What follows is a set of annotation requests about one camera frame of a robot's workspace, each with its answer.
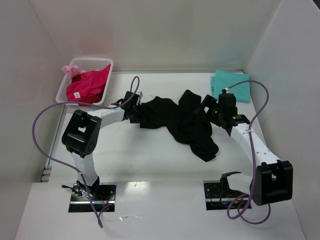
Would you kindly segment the magenta t shirt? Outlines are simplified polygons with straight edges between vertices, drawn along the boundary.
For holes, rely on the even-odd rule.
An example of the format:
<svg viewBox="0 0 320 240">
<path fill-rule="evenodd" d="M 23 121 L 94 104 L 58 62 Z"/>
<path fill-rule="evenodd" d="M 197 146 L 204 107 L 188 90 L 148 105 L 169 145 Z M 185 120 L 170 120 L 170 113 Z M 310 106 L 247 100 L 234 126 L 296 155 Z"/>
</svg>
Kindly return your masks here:
<svg viewBox="0 0 320 240">
<path fill-rule="evenodd" d="M 98 103 L 102 100 L 111 65 L 102 70 L 85 71 L 74 76 L 66 89 L 69 102 Z"/>
</svg>

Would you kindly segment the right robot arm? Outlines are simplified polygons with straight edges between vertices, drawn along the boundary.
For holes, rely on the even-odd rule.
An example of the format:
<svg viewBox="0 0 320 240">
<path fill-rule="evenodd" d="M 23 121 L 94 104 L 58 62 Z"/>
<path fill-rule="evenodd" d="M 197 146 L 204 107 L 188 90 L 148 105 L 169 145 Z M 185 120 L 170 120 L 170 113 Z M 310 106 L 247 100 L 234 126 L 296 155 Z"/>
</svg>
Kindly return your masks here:
<svg viewBox="0 0 320 240">
<path fill-rule="evenodd" d="M 222 192 L 239 191 L 251 195 L 258 206 L 290 200 L 293 196 L 293 166 L 282 161 L 263 143 L 250 127 L 244 114 L 238 114 L 236 97 L 223 91 L 218 99 L 206 95 L 199 113 L 214 125 L 223 128 L 242 148 L 253 165 L 252 176 L 239 171 L 222 174 Z"/>
</svg>

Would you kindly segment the folded teal t shirt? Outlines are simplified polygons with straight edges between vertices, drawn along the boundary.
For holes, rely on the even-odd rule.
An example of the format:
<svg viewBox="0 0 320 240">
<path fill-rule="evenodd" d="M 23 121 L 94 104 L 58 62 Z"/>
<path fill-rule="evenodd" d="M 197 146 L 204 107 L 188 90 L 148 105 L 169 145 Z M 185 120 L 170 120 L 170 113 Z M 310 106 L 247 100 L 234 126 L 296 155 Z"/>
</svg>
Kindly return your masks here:
<svg viewBox="0 0 320 240">
<path fill-rule="evenodd" d="M 211 77 L 211 95 L 215 98 L 219 98 L 219 94 L 222 93 L 222 89 L 229 88 L 229 91 L 234 94 L 236 101 L 240 103 L 250 103 L 250 83 L 245 82 L 237 86 L 230 88 L 239 82 L 250 80 L 248 74 L 234 73 L 217 69 L 215 75 Z"/>
</svg>

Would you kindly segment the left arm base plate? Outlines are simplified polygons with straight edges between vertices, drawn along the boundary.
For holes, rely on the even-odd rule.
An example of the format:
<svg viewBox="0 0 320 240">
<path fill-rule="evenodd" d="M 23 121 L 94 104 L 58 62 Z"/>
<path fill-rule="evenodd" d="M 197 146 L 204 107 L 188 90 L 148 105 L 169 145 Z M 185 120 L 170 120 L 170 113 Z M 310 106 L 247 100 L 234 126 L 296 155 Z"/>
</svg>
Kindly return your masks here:
<svg viewBox="0 0 320 240">
<path fill-rule="evenodd" d="M 114 212 L 116 206 L 116 189 L 115 183 L 100 183 L 99 190 L 95 196 L 90 194 L 92 203 L 98 213 Z M 80 188 L 76 183 L 73 184 L 70 202 L 68 207 L 69 213 L 89 213 L 93 212 L 86 191 Z"/>
</svg>

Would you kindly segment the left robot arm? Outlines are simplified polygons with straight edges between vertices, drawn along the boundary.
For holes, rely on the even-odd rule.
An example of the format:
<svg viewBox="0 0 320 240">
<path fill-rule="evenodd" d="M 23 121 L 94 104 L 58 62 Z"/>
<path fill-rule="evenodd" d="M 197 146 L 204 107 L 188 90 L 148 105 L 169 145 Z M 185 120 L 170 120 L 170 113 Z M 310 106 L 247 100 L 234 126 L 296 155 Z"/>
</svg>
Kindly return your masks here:
<svg viewBox="0 0 320 240">
<path fill-rule="evenodd" d="M 100 130 L 108 125 L 125 120 L 134 122 L 139 115 L 142 92 L 127 91 L 123 99 L 110 105 L 110 109 L 89 112 L 76 110 L 63 135 L 62 144 L 70 152 L 77 173 L 77 186 L 93 198 L 102 194 L 100 179 L 95 170 L 93 151 L 95 150 Z"/>
</svg>

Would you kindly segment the white plastic basket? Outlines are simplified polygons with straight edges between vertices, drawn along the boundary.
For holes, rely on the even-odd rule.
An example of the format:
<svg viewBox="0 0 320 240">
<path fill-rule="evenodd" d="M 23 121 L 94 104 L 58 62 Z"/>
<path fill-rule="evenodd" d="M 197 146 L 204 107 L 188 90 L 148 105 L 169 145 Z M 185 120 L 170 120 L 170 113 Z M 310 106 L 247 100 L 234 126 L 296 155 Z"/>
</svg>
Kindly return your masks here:
<svg viewBox="0 0 320 240">
<path fill-rule="evenodd" d="M 109 58 L 77 57 L 62 67 L 64 77 L 55 100 L 102 105 L 111 78 L 114 61 Z"/>
</svg>

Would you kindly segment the black t shirt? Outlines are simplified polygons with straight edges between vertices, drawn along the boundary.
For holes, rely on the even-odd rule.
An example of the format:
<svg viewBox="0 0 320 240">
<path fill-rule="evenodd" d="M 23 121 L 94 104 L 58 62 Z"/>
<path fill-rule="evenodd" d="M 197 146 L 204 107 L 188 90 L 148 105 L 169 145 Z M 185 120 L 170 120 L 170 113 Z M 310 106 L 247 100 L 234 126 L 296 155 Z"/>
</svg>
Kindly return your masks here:
<svg viewBox="0 0 320 240">
<path fill-rule="evenodd" d="M 219 147 L 212 139 L 213 128 L 208 119 L 195 114 L 201 105 L 201 96 L 186 90 L 178 103 L 169 98 L 155 97 L 141 105 L 142 129 L 166 127 L 173 138 L 204 162 L 216 157 Z"/>
</svg>

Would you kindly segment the pink cloth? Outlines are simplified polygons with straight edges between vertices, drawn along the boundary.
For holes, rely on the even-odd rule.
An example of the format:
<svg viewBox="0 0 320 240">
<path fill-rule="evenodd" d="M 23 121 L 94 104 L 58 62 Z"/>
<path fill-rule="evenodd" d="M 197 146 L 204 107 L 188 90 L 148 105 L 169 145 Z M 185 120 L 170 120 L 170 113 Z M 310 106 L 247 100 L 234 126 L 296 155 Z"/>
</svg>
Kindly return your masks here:
<svg viewBox="0 0 320 240">
<path fill-rule="evenodd" d="M 72 66 L 65 65 L 61 68 L 61 70 L 63 73 L 67 74 L 70 79 L 82 73 L 82 71 L 79 69 L 77 65 L 72 65 Z"/>
</svg>

